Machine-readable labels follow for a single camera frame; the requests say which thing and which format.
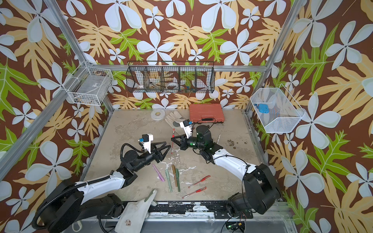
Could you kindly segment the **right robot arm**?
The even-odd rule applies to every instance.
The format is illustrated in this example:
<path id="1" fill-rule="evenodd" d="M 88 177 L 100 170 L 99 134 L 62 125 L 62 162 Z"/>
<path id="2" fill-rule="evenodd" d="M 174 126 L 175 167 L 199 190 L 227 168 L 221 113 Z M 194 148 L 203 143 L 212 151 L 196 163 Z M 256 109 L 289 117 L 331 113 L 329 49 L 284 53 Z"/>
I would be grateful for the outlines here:
<path id="1" fill-rule="evenodd" d="M 183 135 L 172 137 L 172 142 L 181 150 L 198 150 L 207 163 L 220 166 L 241 180 L 241 192 L 227 200 L 226 209 L 230 217 L 245 215 L 252 218 L 253 213 L 264 214 L 282 198 L 280 187 L 269 167 L 265 164 L 254 165 L 245 162 L 223 146 L 213 141 L 208 126 L 200 125 L 196 136 L 192 136 L 190 126 L 183 128 Z"/>

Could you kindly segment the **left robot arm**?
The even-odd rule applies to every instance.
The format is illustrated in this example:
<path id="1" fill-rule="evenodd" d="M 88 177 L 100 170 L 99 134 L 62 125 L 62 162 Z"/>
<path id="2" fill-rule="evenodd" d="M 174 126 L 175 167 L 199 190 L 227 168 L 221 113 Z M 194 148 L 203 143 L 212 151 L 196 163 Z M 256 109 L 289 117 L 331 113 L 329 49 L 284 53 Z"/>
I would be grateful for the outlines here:
<path id="1" fill-rule="evenodd" d="M 150 150 L 138 150 L 129 143 L 120 149 L 120 166 L 108 175 L 84 182 L 63 181 L 38 207 L 31 226 L 60 233 L 73 223 L 96 216 L 119 217 L 123 201 L 112 192 L 128 187 L 138 172 L 152 161 L 164 160 L 171 149 L 165 141 L 151 143 Z"/>

